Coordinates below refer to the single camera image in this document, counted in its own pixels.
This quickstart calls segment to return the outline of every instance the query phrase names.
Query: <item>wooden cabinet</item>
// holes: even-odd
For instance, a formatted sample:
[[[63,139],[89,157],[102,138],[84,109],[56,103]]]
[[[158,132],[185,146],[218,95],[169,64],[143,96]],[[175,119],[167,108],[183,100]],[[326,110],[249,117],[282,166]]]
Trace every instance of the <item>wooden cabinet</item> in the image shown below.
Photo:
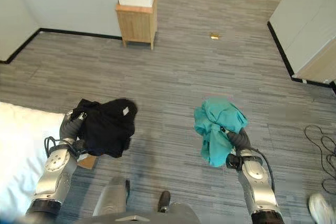
[[[127,46],[127,41],[147,42],[154,49],[154,37],[157,28],[157,0],[152,7],[136,7],[117,5],[118,22],[121,30],[122,42]]]

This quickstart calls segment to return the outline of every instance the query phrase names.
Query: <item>small object on floor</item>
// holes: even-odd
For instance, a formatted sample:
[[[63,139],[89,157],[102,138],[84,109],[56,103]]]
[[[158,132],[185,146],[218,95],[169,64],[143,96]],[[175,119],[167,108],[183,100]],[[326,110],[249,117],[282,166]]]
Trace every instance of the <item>small object on floor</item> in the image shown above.
[[[160,196],[158,203],[158,212],[167,212],[168,206],[170,204],[170,192],[163,191]]]
[[[221,128],[238,134],[247,125],[247,119],[225,97],[208,98],[202,107],[195,108],[194,117],[194,128],[203,136],[202,157],[212,166],[224,165],[233,146]]]
[[[317,224],[335,224],[336,213],[321,194],[309,197],[308,207],[310,214]]]
[[[219,34],[217,34],[217,33],[210,33],[210,38],[211,39],[219,39]]]

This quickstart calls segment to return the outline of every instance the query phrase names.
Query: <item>black cable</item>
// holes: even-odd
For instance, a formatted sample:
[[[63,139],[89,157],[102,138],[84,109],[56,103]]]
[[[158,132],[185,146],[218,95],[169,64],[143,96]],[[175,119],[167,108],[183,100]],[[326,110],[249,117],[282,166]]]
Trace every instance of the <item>black cable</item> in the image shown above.
[[[44,139],[44,150],[46,152],[47,157],[50,156],[50,153],[49,153],[49,141],[50,140],[53,142],[54,146],[56,145],[55,139],[52,136],[46,137]]]
[[[272,171],[271,166],[270,166],[269,163],[268,163],[268,159],[267,159],[267,157],[266,157],[260,150],[258,150],[258,149],[255,149],[255,148],[252,148],[252,147],[249,147],[249,148],[244,147],[244,149],[248,149],[248,150],[250,150],[250,151],[254,151],[254,152],[260,154],[260,155],[263,157],[263,159],[265,160],[265,162],[266,162],[266,164],[267,164],[267,168],[268,168],[268,171],[269,171],[269,176],[271,177],[271,187],[272,187],[272,191],[273,191],[273,193],[275,193],[275,183],[274,183],[273,171]]]
[[[69,148],[73,151],[73,153],[76,153],[75,148],[68,141],[66,141],[64,139],[62,139],[62,140],[60,140],[60,139],[56,140],[52,136],[49,136],[49,137],[46,137],[44,139],[44,149],[45,149],[47,157],[50,156],[50,153],[49,153],[49,141],[52,141],[53,144],[54,144],[54,146],[56,146],[56,142],[64,142],[64,143],[66,143],[69,146]]]
[[[327,151],[330,152],[330,154],[326,155],[326,157],[325,157],[326,159],[325,159],[325,160],[326,160],[327,163],[330,165],[330,167],[333,169],[334,174],[331,174],[330,172],[328,172],[328,171],[326,170],[326,168],[324,167],[324,165],[323,165],[323,151],[322,151],[322,148],[321,148],[317,143],[315,143],[315,142],[314,142],[314,141],[307,135],[307,129],[308,129],[308,128],[312,128],[312,127],[315,127],[315,128],[318,128],[318,129],[319,129],[319,131],[320,131],[320,133],[321,133],[321,138],[320,138],[321,144],[323,145],[323,147],[324,147]],[[304,132],[304,135],[306,136],[306,138],[307,138],[311,143],[313,143],[314,145],[316,145],[316,146],[319,148],[320,153],[321,153],[321,166],[322,166],[322,169],[323,169],[329,176],[332,177],[332,178],[325,178],[324,180],[322,180],[322,182],[321,182],[321,186],[322,186],[323,190],[326,191],[326,192],[329,193],[329,194],[334,194],[334,195],[336,195],[336,192],[331,192],[331,191],[329,191],[329,190],[325,187],[325,184],[324,184],[326,181],[329,181],[329,180],[334,181],[334,182],[336,181],[336,166],[333,164],[333,162],[332,162],[332,160],[331,160],[332,157],[336,157],[336,143],[335,143],[335,141],[334,141],[332,138],[330,138],[329,136],[325,135],[325,134],[323,133],[322,129],[321,129],[320,127],[318,127],[317,125],[314,125],[314,124],[307,125],[307,126],[304,128],[303,132]],[[327,140],[330,140],[330,141],[333,143],[333,145],[334,145],[334,150],[330,150],[329,148],[326,147],[326,145],[325,145],[324,142],[323,142],[323,140],[324,140],[325,138],[326,138]]]

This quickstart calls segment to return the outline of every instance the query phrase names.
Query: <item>teal cloth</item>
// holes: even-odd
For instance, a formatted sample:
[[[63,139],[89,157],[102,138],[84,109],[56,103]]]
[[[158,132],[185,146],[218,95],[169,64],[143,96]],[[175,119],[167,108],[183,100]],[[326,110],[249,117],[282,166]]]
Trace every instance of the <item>teal cloth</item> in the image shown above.
[[[224,97],[205,100],[202,107],[195,108],[194,117],[194,128],[203,136],[202,157],[212,166],[222,166],[233,146],[226,133],[221,131],[221,126],[239,133],[247,125],[247,119]]]

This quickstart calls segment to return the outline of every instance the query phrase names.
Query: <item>white bedsheet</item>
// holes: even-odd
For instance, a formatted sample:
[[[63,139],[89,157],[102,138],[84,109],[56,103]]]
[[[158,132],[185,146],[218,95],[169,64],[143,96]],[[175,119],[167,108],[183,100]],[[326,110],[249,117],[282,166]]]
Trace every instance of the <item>white bedsheet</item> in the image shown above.
[[[0,218],[25,214],[47,160],[44,138],[59,138],[63,114],[0,102]]]

